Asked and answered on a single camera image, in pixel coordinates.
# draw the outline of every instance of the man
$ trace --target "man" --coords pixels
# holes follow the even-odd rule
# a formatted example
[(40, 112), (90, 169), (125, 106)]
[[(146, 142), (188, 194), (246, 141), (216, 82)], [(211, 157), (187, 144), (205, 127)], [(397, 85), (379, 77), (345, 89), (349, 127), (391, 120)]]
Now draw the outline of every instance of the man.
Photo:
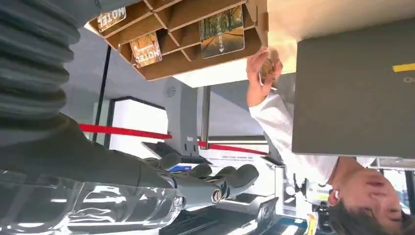
[(270, 93), (272, 79), (281, 75), (281, 61), (275, 63), (273, 73), (267, 75), (263, 85), (259, 81), (259, 71), (268, 56), (267, 49), (262, 47), (247, 61), (250, 82), (247, 104), (251, 116), (268, 134), (291, 171), (310, 181), (333, 186), (328, 199), (333, 230), (341, 235), (415, 234), (415, 226), (402, 213), (397, 193), (390, 182), (376, 170), (361, 165), (368, 165), (373, 159), (291, 152), (292, 118), (281, 96)]

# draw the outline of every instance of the clear plastic cover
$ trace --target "clear plastic cover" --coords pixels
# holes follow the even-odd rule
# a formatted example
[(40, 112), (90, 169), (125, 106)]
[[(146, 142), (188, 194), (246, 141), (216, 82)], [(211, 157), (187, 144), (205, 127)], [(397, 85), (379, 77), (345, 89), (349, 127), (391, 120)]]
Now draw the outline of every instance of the clear plastic cover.
[(179, 215), (176, 189), (28, 177), (0, 170), (0, 234), (98, 234), (162, 228)]

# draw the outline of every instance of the display stand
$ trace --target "display stand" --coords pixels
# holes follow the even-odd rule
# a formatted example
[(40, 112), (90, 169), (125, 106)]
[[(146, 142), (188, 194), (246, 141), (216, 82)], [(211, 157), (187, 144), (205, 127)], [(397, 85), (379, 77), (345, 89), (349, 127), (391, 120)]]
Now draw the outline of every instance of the display stand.
[[(203, 59), (198, 22), (239, 5), (243, 5), (245, 48)], [(98, 34), (133, 66), (129, 42), (156, 32), (162, 60), (133, 66), (147, 81), (245, 58), (268, 45), (266, 0), (143, 0), (127, 6), (126, 12), (126, 19)], [(97, 19), (89, 24), (98, 32)]]

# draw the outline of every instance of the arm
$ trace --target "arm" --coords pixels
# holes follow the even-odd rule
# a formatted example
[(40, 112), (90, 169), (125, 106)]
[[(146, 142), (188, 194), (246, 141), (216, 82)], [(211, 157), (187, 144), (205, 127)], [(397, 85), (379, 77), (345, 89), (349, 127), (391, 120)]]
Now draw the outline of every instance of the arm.
[(262, 103), (271, 90), (273, 77), (279, 77), (282, 71), (282, 63), (280, 60), (275, 64), (274, 73), (268, 74), (265, 84), (261, 86), (259, 82), (259, 71), (262, 65), (267, 60), (269, 53), (265, 47), (261, 49), (247, 60), (247, 76), (249, 86), (247, 91), (248, 107), (256, 106)]
[(251, 116), (258, 121), (278, 149), (284, 164), (293, 172), (319, 183), (326, 183), (338, 157), (294, 154), (291, 151), (293, 124), (281, 96), (270, 94), (273, 76), (281, 75), (282, 64), (277, 61), (275, 71), (269, 74), (264, 86), (259, 83), (258, 73), (268, 57), (262, 48), (248, 59), (247, 75), (250, 81), (247, 103)]

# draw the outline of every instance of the gray laptop lid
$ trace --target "gray laptop lid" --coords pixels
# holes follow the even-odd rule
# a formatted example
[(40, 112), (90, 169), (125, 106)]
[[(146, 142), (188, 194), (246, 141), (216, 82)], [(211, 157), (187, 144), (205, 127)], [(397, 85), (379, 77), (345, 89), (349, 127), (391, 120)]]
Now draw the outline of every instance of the gray laptop lid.
[(300, 42), (292, 151), (415, 159), (413, 63), (415, 18)]

